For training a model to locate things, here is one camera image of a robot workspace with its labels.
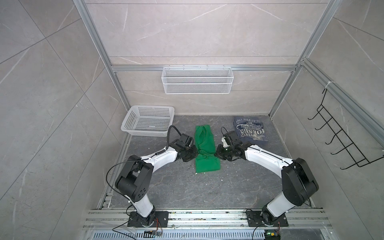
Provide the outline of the green tank top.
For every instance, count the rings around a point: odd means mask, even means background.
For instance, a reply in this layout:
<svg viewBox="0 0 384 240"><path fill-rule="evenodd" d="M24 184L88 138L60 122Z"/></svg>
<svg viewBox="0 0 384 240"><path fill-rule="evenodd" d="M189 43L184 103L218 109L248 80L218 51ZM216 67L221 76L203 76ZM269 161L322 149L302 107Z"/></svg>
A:
<svg viewBox="0 0 384 240"><path fill-rule="evenodd" d="M195 145L198 150L196 173L213 172L221 169L220 159L215 156L216 144L209 125L196 126Z"/></svg>

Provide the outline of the blue-grey tank top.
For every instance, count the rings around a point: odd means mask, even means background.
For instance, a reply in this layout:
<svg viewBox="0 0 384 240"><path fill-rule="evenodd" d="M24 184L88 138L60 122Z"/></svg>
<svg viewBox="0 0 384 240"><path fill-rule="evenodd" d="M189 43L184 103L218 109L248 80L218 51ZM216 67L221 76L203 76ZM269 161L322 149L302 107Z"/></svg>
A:
<svg viewBox="0 0 384 240"><path fill-rule="evenodd" d="M258 145L268 141L264 124L257 117L235 116L234 129L239 139L243 142Z"/></svg>

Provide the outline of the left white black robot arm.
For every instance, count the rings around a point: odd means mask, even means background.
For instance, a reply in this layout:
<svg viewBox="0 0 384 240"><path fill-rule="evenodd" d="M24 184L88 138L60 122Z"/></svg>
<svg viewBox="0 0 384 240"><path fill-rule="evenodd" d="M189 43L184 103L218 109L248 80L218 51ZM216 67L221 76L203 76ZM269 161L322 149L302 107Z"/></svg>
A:
<svg viewBox="0 0 384 240"><path fill-rule="evenodd" d="M178 139L168 142L156 153L143 157L130 156L115 181L115 188L131 201L141 218L152 221L155 207L149 200L148 191L153 173L179 159L189 162L197 155L194 139L181 134Z"/></svg>

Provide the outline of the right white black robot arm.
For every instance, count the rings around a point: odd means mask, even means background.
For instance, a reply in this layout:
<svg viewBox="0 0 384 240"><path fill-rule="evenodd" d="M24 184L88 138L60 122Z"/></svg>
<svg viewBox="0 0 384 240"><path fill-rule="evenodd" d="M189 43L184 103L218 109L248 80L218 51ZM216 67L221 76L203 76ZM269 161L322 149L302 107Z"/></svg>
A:
<svg viewBox="0 0 384 240"><path fill-rule="evenodd" d="M272 224L285 212L310 202L310 197L319 190L307 162L301 158L284 158L251 143L238 139L235 131L223 134L215 156L232 162L244 159L275 173L282 180L282 192L262 208L261 218Z"/></svg>

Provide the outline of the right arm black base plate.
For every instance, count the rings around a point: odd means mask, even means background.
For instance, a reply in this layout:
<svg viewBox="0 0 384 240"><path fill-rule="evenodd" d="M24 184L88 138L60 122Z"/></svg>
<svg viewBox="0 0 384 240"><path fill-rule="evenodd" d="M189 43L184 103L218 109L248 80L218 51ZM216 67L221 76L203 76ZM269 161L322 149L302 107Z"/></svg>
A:
<svg viewBox="0 0 384 240"><path fill-rule="evenodd" d="M288 220L285 214L279 217L273 217L263 211L246 210L246 220L249 227L265 226L265 227L288 227Z"/></svg>

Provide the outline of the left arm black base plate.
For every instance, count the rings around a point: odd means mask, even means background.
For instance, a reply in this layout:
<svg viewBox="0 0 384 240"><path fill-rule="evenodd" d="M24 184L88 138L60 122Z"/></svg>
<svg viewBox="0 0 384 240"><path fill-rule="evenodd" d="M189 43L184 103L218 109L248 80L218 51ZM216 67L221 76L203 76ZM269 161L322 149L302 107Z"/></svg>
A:
<svg viewBox="0 0 384 240"><path fill-rule="evenodd" d="M147 217L142 217L137 212L130 212L128 227L144 227L144 228L165 228L168 226L169 212L167 211L152 211Z"/></svg>

